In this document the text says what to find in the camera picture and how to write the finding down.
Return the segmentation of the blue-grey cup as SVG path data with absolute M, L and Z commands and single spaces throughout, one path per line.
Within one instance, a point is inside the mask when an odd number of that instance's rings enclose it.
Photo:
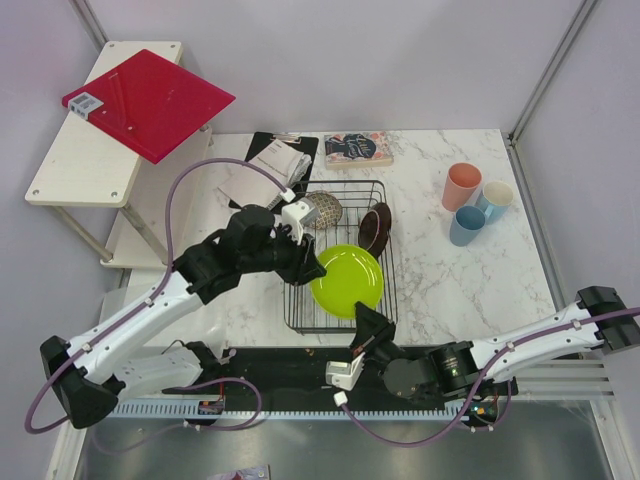
M 457 247 L 469 245 L 484 228 L 486 216 L 478 207 L 465 205 L 454 214 L 449 230 L 449 240 Z

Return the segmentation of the pink plastic cup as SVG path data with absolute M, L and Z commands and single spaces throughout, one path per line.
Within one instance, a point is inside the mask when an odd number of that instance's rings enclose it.
M 482 173 L 469 163 L 456 163 L 447 173 L 442 196 L 443 207 L 451 212 L 464 206 L 482 182 Z

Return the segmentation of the dark brown plate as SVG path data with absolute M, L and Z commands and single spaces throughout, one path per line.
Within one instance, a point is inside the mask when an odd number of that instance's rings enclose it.
M 358 246 L 378 259 L 386 248 L 391 230 L 389 206 L 378 202 L 362 218 L 358 230 Z

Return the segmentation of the lime green plate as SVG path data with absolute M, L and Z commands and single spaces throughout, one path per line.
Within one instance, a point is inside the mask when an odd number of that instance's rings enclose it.
M 375 309 L 384 293 L 384 275 L 378 261 L 366 250 L 350 244 L 329 247 L 318 261 L 324 277 L 313 280 L 310 289 L 316 304 L 340 319 L 355 318 L 355 304 Z

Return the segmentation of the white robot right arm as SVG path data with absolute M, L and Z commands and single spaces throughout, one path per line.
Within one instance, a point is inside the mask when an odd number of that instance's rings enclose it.
M 450 342 L 413 355 L 394 343 L 396 325 L 361 302 L 355 306 L 353 360 L 341 388 L 351 391 L 366 363 L 377 366 L 387 391 L 409 401 L 459 399 L 504 383 L 537 363 L 602 348 L 639 345 L 639 309 L 617 291 L 592 286 L 550 316 L 507 333 Z

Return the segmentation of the light blue mug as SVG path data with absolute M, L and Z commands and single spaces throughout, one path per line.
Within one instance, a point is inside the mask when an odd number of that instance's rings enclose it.
M 514 200 L 513 189 L 505 182 L 491 181 L 486 183 L 475 206 L 481 210 L 485 216 L 486 224 L 498 221 L 509 209 Z

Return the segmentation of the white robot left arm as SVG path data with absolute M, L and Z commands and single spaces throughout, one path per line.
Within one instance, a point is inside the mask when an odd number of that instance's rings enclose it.
M 168 273 L 136 303 L 71 340 L 45 340 L 40 354 L 47 385 L 66 420 L 84 429 L 128 398 L 164 389 L 215 389 L 220 371 L 201 345 L 167 357 L 135 360 L 132 355 L 173 322 L 236 288 L 245 274 L 274 272 L 294 286 L 323 277 L 314 238 L 304 230 L 317 215 L 306 200 L 284 206 L 279 216 L 264 207 L 245 206 L 225 228 L 173 260 Z

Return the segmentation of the grey wire dish rack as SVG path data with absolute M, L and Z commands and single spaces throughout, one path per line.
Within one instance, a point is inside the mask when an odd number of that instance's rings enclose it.
M 285 285 L 285 324 L 300 334 L 350 333 L 356 305 L 394 321 L 398 300 L 390 209 L 379 180 L 305 182 L 302 194 L 319 209 L 305 227 L 326 276 Z

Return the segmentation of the patterned ceramic bowl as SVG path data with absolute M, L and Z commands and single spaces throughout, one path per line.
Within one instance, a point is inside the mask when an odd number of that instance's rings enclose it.
M 323 230 L 335 226 L 343 216 L 343 208 L 339 200 L 326 191 L 311 192 L 306 196 L 315 207 L 317 216 L 307 226 Z

